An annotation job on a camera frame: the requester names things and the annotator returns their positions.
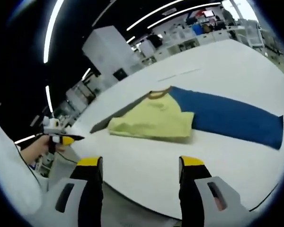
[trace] hand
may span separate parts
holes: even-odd
[[[31,144],[33,148],[36,150],[39,155],[44,154],[48,151],[50,136],[44,135],[37,139],[35,142]],[[56,144],[56,151],[63,152],[65,151],[65,147],[62,144]]]
[[[40,155],[48,151],[48,143],[50,136],[44,135],[33,142],[30,146],[21,151],[21,156],[27,164],[33,163],[33,161]],[[64,146],[61,144],[56,145],[56,151],[64,151]]]

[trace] white table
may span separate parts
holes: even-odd
[[[227,31],[245,30],[245,26],[226,26]]]
[[[80,157],[103,156],[104,180],[110,186],[173,218],[181,218],[181,155],[203,160],[212,176],[221,177],[240,194],[247,209],[257,206],[284,174],[284,137],[278,151],[197,130],[192,131],[188,145],[110,136],[106,130],[89,134],[93,125],[136,98],[169,85],[229,97],[284,115],[284,74],[253,49],[226,40],[171,56],[102,93],[72,127],[72,132],[86,136],[73,144],[75,152]]]

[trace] wall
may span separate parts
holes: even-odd
[[[237,5],[242,17],[246,20],[255,20],[258,21],[257,16],[246,0],[233,0],[233,2]]]
[[[256,4],[251,0],[247,0],[247,2],[250,4],[251,8],[255,12],[255,15],[256,15],[261,27],[265,30],[272,32],[273,30],[272,30],[271,26],[269,25],[268,21],[265,19],[264,15],[262,15],[260,9],[256,6]]]
[[[232,17],[235,19],[235,20],[238,20],[240,17],[236,11],[236,9],[234,8],[234,6],[232,5],[232,3],[230,2],[230,0],[224,0],[222,2],[223,4],[223,7],[229,11],[232,15]]]
[[[60,108],[67,114],[67,115],[73,115],[73,116],[77,116],[80,114],[80,112],[78,110],[73,110],[70,105],[66,102],[63,101],[62,103],[60,103]]]
[[[167,22],[165,22],[165,23],[163,23],[163,24],[161,24],[161,25],[159,25],[159,26],[153,28],[153,32],[154,32],[155,34],[157,34],[157,35],[158,35],[158,34],[164,35],[164,32],[165,32],[165,31],[168,32],[169,29],[170,29],[174,24],[183,23],[183,22],[186,20],[186,18],[187,18],[187,14],[181,15],[181,16],[179,16],[179,17],[175,17],[175,18],[173,18],[173,19],[171,19],[171,20],[169,20],[169,21],[167,21]]]
[[[66,92],[67,99],[72,103],[73,107],[82,113],[87,105],[70,89]]]

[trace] white lab coat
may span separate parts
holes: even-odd
[[[23,162],[14,142],[0,127],[0,188],[16,211],[33,214],[41,206],[42,191]]]

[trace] computer monitor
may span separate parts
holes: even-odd
[[[212,10],[203,11],[205,17],[214,17],[214,13]]]

